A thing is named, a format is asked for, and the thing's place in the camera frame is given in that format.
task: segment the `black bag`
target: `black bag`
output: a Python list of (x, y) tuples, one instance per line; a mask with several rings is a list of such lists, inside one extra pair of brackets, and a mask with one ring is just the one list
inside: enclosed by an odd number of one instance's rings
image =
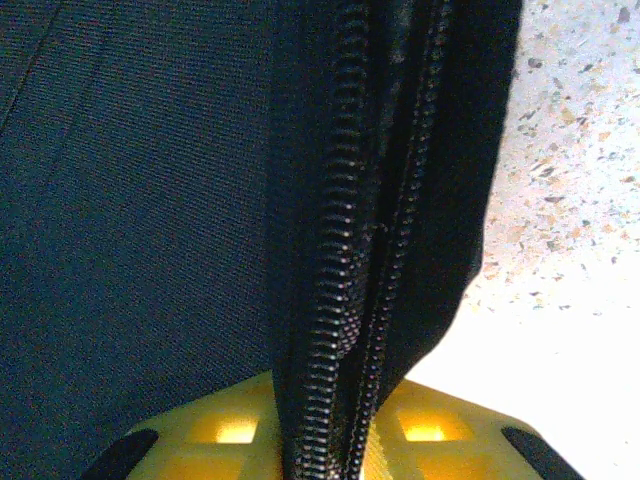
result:
[(0, 475), (273, 369), (286, 475), (357, 478), (480, 266), (520, 2), (0, 12)]

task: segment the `black nylon fabric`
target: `black nylon fabric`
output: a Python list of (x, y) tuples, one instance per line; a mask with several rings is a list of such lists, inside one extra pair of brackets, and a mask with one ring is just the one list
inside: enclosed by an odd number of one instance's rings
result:
[(0, 6), (7, 479), (270, 368), (269, 3), (65, 2), (25, 77), (56, 7)]

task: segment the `yellow plastic base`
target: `yellow plastic base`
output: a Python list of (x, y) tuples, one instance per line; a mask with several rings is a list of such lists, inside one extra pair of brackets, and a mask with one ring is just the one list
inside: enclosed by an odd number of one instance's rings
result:
[[(366, 480), (539, 480), (501, 433), (505, 415), (404, 380), (371, 427)], [(129, 480), (281, 480), (273, 383), (265, 373), (138, 424), (160, 437)]]

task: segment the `terrazzo floor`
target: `terrazzo floor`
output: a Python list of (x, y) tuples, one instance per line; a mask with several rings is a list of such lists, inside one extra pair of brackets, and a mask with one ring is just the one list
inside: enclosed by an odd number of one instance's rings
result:
[(640, 0), (525, 1), (482, 273), (408, 378), (640, 479)]

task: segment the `square opening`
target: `square opening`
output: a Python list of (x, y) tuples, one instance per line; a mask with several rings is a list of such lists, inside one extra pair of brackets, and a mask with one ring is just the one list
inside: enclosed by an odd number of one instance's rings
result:
[(408, 442), (447, 442), (473, 437), (471, 429), (451, 412), (400, 410), (398, 420)]
[(248, 444), (258, 428), (259, 417), (251, 414), (211, 413), (200, 418), (187, 437), (192, 443)]

